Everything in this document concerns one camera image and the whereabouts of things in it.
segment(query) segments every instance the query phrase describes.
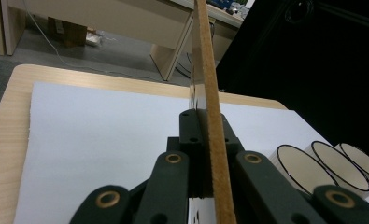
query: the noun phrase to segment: white sheet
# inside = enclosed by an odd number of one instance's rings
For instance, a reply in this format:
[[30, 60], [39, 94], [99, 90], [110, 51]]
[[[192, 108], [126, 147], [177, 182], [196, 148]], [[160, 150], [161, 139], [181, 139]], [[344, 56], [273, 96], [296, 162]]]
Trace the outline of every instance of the white sheet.
[[[132, 189], [147, 178], [187, 99], [37, 82], [14, 224], [69, 223], [104, 185]], [[221, 104], [246, 150], [327, 141], [294, 111]]]

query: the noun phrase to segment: black machine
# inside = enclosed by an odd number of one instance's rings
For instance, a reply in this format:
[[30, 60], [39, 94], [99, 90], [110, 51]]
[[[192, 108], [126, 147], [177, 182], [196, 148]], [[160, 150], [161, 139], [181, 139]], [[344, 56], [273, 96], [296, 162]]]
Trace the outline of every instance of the black machine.
[[369, 155], [369, 0], [256, 0], [216, 72]]
[[[295, 189], [263, 154], [246, 151], [221, 116], [237, 223], [369, 224], [367, 201], [338, 186], [316, 187], [312, 195]], [[213, 197], [208, 168], [196, 111], [184, 111], [179, 136], [168, 138], [148, 180], [131, 190], [96, 189], [70, 224], [189, 223], [189, 199]]]

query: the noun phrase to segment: cardboard box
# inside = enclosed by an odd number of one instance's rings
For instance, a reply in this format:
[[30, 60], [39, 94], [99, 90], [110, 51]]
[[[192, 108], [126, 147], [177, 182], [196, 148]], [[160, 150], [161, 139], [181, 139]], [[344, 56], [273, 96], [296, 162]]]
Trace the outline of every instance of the cardboard box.
[[86, 26], [48, 17], [48, 30], [54, 38], [62, 40], [68, 48], [84, 46], [86, 43]]

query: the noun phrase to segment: wooden table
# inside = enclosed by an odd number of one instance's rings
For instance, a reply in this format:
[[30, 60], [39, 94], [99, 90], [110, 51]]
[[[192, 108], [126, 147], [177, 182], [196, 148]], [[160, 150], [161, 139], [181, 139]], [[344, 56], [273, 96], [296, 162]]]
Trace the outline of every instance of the wooden table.
[[[63, 70], [39, 65], [17, 66], [0, 103], [0, 223], [13, 223], [30, 127], [35, 81], [113, 91], [189, 98], [190, 89], [163, 83]], [[274, 100], [220, 93], [222, 103], [285, 109]]]

